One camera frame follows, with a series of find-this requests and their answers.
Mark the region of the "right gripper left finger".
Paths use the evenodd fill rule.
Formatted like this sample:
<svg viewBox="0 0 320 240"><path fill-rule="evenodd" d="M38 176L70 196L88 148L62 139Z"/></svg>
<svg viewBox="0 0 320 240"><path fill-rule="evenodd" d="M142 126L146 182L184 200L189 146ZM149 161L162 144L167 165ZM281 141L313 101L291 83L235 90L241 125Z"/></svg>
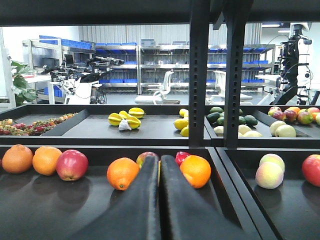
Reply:
<svg viewBox="0 0 320 240"><path fill-rule="evenodd" d="M160 240L159 158L147 156L135 180L107 210L69 240Z"/></svg>

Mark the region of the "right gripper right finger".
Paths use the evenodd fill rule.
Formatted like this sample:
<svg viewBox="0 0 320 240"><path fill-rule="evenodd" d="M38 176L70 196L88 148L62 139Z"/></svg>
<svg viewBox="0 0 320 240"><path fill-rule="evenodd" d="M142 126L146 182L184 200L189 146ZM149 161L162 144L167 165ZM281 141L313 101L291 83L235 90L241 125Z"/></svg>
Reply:
<svg viewBox="0 0 320 240"><path fill-rule="evenodd" d="M160 164L160 220L164 240L251 240L253 223L223 166L211 158L208 183L193 188L175 159Z"/></svg>

